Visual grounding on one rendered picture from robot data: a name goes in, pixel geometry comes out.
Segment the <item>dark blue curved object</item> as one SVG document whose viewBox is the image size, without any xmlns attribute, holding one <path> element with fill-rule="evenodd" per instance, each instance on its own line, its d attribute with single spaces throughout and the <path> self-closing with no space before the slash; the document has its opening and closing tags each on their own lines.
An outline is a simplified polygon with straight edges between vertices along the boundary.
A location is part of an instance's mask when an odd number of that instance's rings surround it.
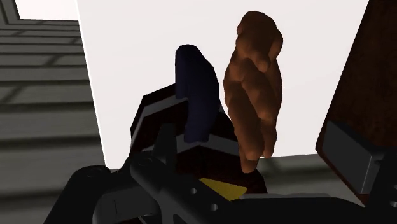
<svg viewBox="0 0 397 224">
<path fill-rule="evenodd" d="M 208 141 L 221 105 L 219 83 L 213 66 L 195 45 L 176 50 L 175 93 L 178 99 L 188 99 L 184 141 Z"/>
</svg>

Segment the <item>brown lumpy figure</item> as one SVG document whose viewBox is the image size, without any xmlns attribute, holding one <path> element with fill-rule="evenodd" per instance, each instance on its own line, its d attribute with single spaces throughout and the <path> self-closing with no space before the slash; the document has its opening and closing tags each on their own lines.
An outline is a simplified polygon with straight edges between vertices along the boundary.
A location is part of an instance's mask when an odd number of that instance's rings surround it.
<svg viewBox="0 0 397 224">
<path fill-rule="evenodd" d="M 262 12 L 247 12 L 237 26 L 235 50 L 225 71 L 223 88 L 245 173 L 256 169 L 260 157 L 269 158 L 274 152 L 282 102 L 277 63 L 282 44 L 274 20 Z"/>
</svg>

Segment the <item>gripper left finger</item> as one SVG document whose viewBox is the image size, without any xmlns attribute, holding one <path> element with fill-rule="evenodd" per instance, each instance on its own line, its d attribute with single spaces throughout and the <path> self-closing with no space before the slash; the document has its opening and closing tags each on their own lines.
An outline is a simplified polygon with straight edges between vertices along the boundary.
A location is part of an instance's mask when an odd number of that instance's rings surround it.
<svg viewBox="0 0 397 224">
<path fill-rule="evenodd" d="M 129 156 L 118 172 L 77 170 L 43 224 L 118 224 L 153 216 L 155 224 L 226 224 L 230 203 L 202 182 L 174 172 L 173 124 L 161 127 L 151 153 Z"/>
</svg>

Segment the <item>dark box with grey band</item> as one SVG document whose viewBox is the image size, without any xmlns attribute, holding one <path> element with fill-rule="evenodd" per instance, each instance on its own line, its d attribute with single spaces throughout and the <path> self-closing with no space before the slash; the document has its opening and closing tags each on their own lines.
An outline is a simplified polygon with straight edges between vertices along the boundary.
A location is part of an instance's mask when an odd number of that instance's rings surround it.
<svg viewBox="0 0 397 224">
<path fill-rule="evenodd" d="M 130 127 L 131 154 L 151 151 L 158 131 L 164 123 L 173 123 L 177 135 L 176 172 L 206 178 L 211 182 L 227 183 L 222 194 L 235 199 L 242 193 L 235 186 L 247 188 L 247 193 L 267 193 L 265 181 L 258 171 L 244 174 L 240 167 L 239 149 L 228 116 L 219 111 L 204 143 L 184 142 L 188 101 L 175 98 L 175 87 L 169 85 L 143 96 Z"/>
</svg>

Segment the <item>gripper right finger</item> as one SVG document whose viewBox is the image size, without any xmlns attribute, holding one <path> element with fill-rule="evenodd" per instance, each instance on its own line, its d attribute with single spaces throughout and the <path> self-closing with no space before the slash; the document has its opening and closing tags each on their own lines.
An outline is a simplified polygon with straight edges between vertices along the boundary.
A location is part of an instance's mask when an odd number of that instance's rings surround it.
<svg viewBox="0 0 397 224">
<path fill-rule="evenodd" d="M 322 152 L 353 192 L 368 196 L 368 214 L 377 221 L 397 218 L 396 149 L 376 146 L 348 125 L 328 121 Z"/>
</svg>

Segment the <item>dark brown wooden block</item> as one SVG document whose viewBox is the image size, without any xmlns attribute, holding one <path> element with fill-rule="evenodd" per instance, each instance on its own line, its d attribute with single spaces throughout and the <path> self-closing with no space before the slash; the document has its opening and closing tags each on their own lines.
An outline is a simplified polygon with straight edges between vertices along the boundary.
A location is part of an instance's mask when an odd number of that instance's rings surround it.
<svg viewBox="0 0 397 224">
<path fill-rule="evenodd" d="M 369 0 L 316 143 L 328 121 L 348 125 L 380 147 L 397 150 L 397 0 Z M 367 195 L 353 192 L 364 205 Z"/>
</svg>

